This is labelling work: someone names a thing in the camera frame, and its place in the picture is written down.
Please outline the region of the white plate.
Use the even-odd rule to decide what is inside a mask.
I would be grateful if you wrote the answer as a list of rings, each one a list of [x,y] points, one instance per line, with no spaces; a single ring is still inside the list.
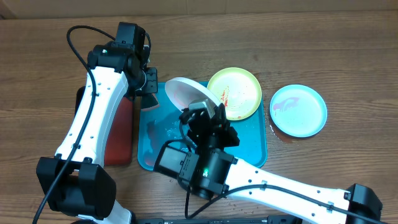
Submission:
[[[209,100],[212,106],[219,106],[221,101],[207,87],[184,77],[176,77],[165,83],[165,92],[178,110],[188,108],[195,100]]]

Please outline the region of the yellow-green plate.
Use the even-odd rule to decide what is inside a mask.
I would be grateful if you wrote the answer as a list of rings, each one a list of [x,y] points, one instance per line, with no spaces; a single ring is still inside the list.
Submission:
[[[216,72],[207,89],[224,104],[226,117],[232,121],[250,117],[262,101],[259,81],[243,68],[229,67]]]

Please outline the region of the light blue plate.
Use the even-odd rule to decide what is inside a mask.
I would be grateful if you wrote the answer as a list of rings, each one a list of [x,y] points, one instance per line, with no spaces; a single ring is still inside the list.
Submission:
[[[322,96],[305,85],[287,85],[275,92],[270,101],[271,119],[283,133],[309,138],[326,124],[328,110]]]

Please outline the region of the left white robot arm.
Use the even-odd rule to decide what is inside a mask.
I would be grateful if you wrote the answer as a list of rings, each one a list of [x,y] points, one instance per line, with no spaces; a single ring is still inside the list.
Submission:
[[[106,143],[124,97],[157,92],[157,70],[147,67],[150,46],[97,45],[86,60],[87,80],[67,136],[53,157],[41,157],[36,174],[45,205],[86,223],[134,223],[134,214],[116,200],[116,183],[104,170]]]

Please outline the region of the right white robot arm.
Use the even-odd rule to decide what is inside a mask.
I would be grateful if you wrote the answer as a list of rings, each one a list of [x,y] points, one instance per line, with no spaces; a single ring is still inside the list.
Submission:
[[[239,138],[224,104],[190,103],[179,120],[189,127],[180,139],[188,150],[176,149],[166,141],[154,171],[176,179],[188,196],[207,201],[193,213],[186,211],[185,218],[192,219],[222,198],[231,198],[265,205],[309,223],[381,222],[378,205],[365,195],[355,196],[354,187],[343,190],[303,184],[226,153],[226,147],[239,145]]]

